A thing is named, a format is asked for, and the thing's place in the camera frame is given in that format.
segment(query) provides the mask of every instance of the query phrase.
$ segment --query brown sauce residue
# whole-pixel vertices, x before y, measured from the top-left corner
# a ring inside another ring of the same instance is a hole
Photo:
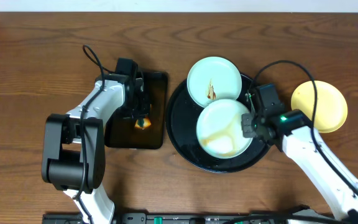
[[[240,118],[239,114],[234,115],[233,119],[230,121],[230,123],[225,128],[211,134],[206,139],[201,139],[200,140],[201,145],[203,147],[206,147],[211,141],[214,141],[221,137],[227,136],[230,138],[233,148],[229,152],[222,154],[222,156],[233,156],[239,150],[239,148],[236,144],[236,134],[234,131],[235,130],[234,126],[239,122],[239,118]]]
[[[206,97],[211,100],[216,99],[216,94],[214,92],[214,86],[212,85],[212,79],[209,81],[208,89],[206,90]]]

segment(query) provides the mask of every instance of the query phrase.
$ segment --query white bowl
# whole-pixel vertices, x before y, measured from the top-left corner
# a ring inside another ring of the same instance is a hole
[[[196,134],[200,146],[211,156],[230,159],[243,153],[252,142],[244,138],[241,115],[249,110],[236,100],[217,100],[200,114]]]
[[[233,63],[221,57],[199,60],[187,76],[190,97],[202,107],[208,106],[214,100],[236,100],[241,88],[240,72]]]

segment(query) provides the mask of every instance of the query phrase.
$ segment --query green switch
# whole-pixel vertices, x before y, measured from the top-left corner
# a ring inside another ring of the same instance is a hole
[[[155,217],[154,224],[162,224],[162,217]]]

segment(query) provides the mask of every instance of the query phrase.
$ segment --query black tray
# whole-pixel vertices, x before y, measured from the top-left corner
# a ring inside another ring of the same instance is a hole
[[[237,101],[246,103],[245,93],[251,78],[241,74],[242,90]],[[211,172],[237,172],[244,170],[259,161],[270,147],[256,139],[240,155],[231,159],[218,159],[210,156],[201,148],[196,137],[196,124],[204,108],[198,106],[187,91],[186,80],[173,92],[166,113],[166,125],[169,138],[181,156],[187,161],[204,170]]]
[[[166,73],[145,71],[144,78],[152,104],[149,114],[151,127],[145,130],[136,129],[136,121],[122,119],[119,117],[118,109],[106,124],[104,144],[107,147],[131,149],[159,149],[161,147],[168,77]]]

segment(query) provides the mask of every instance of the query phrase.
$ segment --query cable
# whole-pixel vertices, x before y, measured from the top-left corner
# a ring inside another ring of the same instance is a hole
[[[86,209],[86,207],[85,207],[84,203],[82,202],[82,200],[79,199],[78,203],[80,204],[80,207],[81,207],[82,211],[84,211],[86,216],[88,217],[89,224],[93,224],[92,216],[91,216],[90,212],[88,211],[88,209]]]
[[[99,90],[85,103],[85,105],[82,106],[82,110],[81,110],[81,115],[80,115],[80,136],[81,136],[81,146],[82,146],[82,157],[83,157],[83,173],[82,173],[82,180],[81,180],[81,185],[80,185],[80,189],[78,190],[78,193],[73,197],[73,200],[77,200],[80,201],[80,196],[84,190],[84,186],[86,184],[86,177],[88,176],[88,166],[87,166],[87,162],[86,162],[86,141],[85,141],[85,127],[84,127],[84,116],[85,113],[88,112],[88,108],[90,106],[90,104],[92,103],[92,101],[103,91],[104,89],[104,82],[105,82],[105,77],[104,77],[104,68],[98,58],[98,56],[96,56],[96,54],[93,52],[93,50],[91,49],[90,46],[88,45],[83,45],[82,46],[83,51],[85,52],[86,56],[88,58],[90,58],[90,56],[88,55],[88,53],[86,52],[86,49],[88,49],[93,57],[96,59],[97,64],[99,65],[100,68],[100,73],[101,73],[101,78],[102,78],[102,85],[100,86]]]
[[[86,46],[86,48],[89,49],[89,50],[91,51],[91,53],[93,52],[88,45]],[[85,55],[86,55],[93,63],[95,63],[95,65],[97,65],[97,66],[100,67],[100,65],[101,65],[100,62],[97,62],[97,60],[96,60],[96,61],[93,60],[93,58],[91,58],[91,56],[87,53],[87,51],[86,51],[86,49],[84,48],[84,46],[82,46],[82,49],[83,49]],[[114,71],[108,70],[107,68],[104,68],[103,66],[102,66],[102,68],[103,68],[103,70],[105,70],[105,71],[108,72],[108,73],[114,73]]]
[[[343,174],[341,174],[341,172],[334,166],[334,164],[327,158],[327,156],[325,155],[325,153],[323,152],[323,150],[320,148],[320,145],[317,143],[317,140],[314,136],[314,119],[316,117],[316,108],[317,108],[317,87],[316,87],[316,83],[314,82],[314,78],[313,76],[310,74],[310,72],[302,65],[300,65],[299,63],[296,62],[292,62],[290,60],[278,60],[276,62],[272,62],[266,66],[264,66],[262,69],[259,70],[259,72],[256,74],[255,78],[251,81],[251,84],[249,86],[248,92],[251,89],[252,85],[254,84],[254,82],[256,83],[256,79],[258,79],[259,75],[267,68],[276,65],[278,63],[289,63],[292,65],[295,65],[299,68],[301,68],[309,77],[310,81],[313,84],[313,88],[314,88],[314,105],[313,105],[313,114],[311,116],[311,138],[313,140],[313,144],[316,147],[317,151],[321,154],[321,157],[323,157],[323,159],[326,161],[326,163],[328,164],[328,166],[330,168],[332,168],[332,170],[339,176],[339,178],[341,178],[341,180],[353,191],[353,193],[355,195],[358,196],[358,188],[353,186],[352,183],[350,183],[350,181],[348,181],[348,179],[346,177],[343,176]]]
[[[274,215],[251,215],[248,217],[235,218],[224,222],[223,224],[235,224],[244,221],[251,220],[299,220],[299,221],[308,221],[308,222],[318,222],[325,224],[344,224],[348,222],[342,222],[338,220],[333,220],[330,218],[320,218],[320,217],[309,217],[303,215],[292,215],[292,214],[274,214]]]

